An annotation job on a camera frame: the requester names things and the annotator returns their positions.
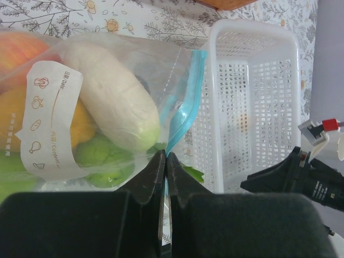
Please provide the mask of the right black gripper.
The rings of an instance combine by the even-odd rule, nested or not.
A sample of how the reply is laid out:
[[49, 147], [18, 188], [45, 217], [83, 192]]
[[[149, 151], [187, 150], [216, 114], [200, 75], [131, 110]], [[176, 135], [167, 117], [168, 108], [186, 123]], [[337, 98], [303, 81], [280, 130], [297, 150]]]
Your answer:
[[343, 211], [343, 175], [310, 153], [295, 147], [280, 163], [242, 181], [247, 191], [285, 191], [303, 194], [323, 206]]

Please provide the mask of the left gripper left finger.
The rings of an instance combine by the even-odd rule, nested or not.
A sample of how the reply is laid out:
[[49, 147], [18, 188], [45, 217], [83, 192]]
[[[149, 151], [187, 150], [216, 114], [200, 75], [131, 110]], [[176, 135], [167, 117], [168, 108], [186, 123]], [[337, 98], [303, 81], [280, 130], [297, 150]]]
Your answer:
[[1, 257], [160, 257], [165, 164], [160, 150], [116, 191], [9, 196]]

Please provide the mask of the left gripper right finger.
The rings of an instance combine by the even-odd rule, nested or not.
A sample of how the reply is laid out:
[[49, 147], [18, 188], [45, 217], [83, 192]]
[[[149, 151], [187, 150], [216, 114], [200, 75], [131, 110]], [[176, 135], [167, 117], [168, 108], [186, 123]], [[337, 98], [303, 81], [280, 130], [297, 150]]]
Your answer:
[[172, 257], [335, 257], [315, 207], [293, 193], [215, 194], [166, 164]]

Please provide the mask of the green lime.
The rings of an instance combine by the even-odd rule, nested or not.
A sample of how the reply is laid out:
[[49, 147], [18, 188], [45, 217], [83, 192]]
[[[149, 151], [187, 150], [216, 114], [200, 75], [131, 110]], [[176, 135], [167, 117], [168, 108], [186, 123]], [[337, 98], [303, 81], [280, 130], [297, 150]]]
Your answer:
[[79, 144], [74, 151], [74, 159], [88, 172], [87, 182], [97, 188], [116, 187], [135, 170], [133, 153], [119, 148], [100, 133]]

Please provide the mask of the white radish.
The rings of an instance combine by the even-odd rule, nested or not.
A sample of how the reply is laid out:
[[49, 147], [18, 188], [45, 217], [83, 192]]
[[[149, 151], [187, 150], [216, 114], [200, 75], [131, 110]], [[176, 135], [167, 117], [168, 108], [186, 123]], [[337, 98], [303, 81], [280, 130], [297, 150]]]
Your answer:
[[196, 119], [206, 53], [177, 46], [70, 44], [64, 64], [83, 75], [80, 99], [98, 131], [148, 161], [170, 153]]

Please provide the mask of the clear zip top bag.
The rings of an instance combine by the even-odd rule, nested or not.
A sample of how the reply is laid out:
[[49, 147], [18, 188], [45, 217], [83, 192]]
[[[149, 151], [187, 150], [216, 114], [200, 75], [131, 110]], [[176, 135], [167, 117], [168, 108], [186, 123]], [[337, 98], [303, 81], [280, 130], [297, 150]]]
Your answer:
[[194, 123], [207, 53], [102, 32], [1, 32], [1, 199], [113, 189]]

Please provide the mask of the yellow mango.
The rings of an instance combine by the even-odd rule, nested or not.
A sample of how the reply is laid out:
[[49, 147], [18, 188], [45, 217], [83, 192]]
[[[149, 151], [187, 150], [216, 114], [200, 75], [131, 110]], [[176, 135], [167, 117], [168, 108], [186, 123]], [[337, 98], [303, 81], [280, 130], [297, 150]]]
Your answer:
[[2, 151], [20, 152], [21, 142], [35, 135], [75, 148], [93, 138], [95, 132], [96, 125], [75, 90], [27, 96], [25, 88], [17, 88], [1, 94]]

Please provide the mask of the peach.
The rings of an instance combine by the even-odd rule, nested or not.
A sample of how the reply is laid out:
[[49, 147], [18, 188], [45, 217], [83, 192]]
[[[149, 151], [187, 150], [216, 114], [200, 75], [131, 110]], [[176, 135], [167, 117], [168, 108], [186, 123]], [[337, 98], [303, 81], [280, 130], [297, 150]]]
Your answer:
[[25, 87], [27, 73], [34, 60], [56, 61], [56, 54], [45, 54], [50, 46], [26, 32], [1, 32], [1, 93], [16, 87]]

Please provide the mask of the green apple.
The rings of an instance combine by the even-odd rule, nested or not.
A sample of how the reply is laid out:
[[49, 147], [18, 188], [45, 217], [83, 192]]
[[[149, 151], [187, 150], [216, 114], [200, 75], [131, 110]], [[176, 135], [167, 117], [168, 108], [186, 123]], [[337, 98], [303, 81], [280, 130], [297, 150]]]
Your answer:
[[27, 172], [20, 154], [11, 152], [9, 156], [1, 151], [1, 202], [17, 192], [34, 191], [41, 178]]

